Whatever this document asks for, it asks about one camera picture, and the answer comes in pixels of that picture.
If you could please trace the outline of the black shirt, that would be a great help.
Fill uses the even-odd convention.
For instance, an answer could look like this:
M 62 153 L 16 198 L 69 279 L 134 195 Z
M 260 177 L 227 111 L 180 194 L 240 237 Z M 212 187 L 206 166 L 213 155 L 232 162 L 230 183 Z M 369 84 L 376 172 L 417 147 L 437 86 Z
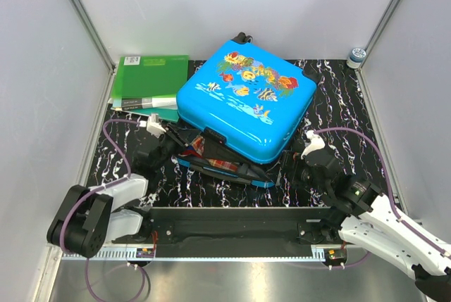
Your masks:
M 249 168 L 250 165 L 252 164 L 246 158 L 237 154 L 233 150 L 230 150 L 227 146 L 220 143 L 219 141 L 214 140 L 212 137 L 205 136 L 204 134 L 200 133 L 195 138 L 197 138 L 198 136 L 202 136 L 205 139 L 204 154 L 203 154 L 203 156 L 205 158 L 214 158 L 214 159 L 219 159 L 221 161 L 230 161 L 230 162 L 238 163 L 239 164 L 238 170 L 243 167 Z M 193 157 L 196 161 L 206 161 L 205 159 L 195 156 L 194 151 L 190 147 L 193 140 L 190 142 L 189 146 L 180 154 L 180 156 Z

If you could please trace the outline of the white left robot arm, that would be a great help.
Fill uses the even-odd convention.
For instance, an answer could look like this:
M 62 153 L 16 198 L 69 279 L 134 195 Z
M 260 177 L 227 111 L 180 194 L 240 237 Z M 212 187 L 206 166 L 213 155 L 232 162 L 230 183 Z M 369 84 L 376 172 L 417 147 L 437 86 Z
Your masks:
M 108 241 L 129 235 L 143 243 L 151 237 L 152 226 L 144 221 L 143 214 L 124 205 L 144 196 L 149 174 L 184 151 L 188 142 L 187 129 L 181 125 L 171 122 L 143 125 L 159 144 L 147 153 L 136 153 L 131 161 L 117 146 L 126 166 L 124 176 L 96 187 L 71 186 L 47 230 L 48 243 L 64 253 L 90 259 Z

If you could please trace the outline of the brown plaid shirt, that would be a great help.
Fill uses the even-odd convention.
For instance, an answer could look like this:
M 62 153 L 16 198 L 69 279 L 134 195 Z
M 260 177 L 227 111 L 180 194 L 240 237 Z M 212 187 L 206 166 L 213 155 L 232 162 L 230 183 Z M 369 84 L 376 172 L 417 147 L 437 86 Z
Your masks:
M 220 168 L 222 170 L 229 170 L 235 172 L 239 168 L 238 163 L 230 162 L 230 161 L 221 161 L 219 159 L 214 158 L 205 158 L 204 154 L 204 142 L 205 139 L 202 136 L 198 136 L 195 138 L 191 144 L 191 148 L 194 151 L 195 156 L 205 159 L 211 166 L 215 168 Z

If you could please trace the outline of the blue suitcase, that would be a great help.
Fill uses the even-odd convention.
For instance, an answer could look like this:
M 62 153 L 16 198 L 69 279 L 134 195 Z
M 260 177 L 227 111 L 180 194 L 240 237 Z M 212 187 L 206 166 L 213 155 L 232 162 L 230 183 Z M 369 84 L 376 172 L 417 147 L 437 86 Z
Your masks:
M 227 41 L 181 87 L 179 118 L 252 164 L 230 172 L 178 156 L 181 165 L 240 184 L 272 187 L 270 170 L 316 93 L 319 76 L 264 51 L 244 32 Z

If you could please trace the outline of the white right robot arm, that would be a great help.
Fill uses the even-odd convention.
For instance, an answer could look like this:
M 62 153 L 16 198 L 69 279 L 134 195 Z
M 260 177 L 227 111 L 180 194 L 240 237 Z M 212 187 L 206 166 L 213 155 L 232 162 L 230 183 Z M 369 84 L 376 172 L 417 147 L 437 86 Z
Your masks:
M 326 149 L 295 154 L 295 184 L 319 190 L 327 213 L 314 232 L 328 243 L 341 239 L 391 263 L 434 301 L 450 300 L 450 245 L 392 206 L 370 180 L 349 175 Z

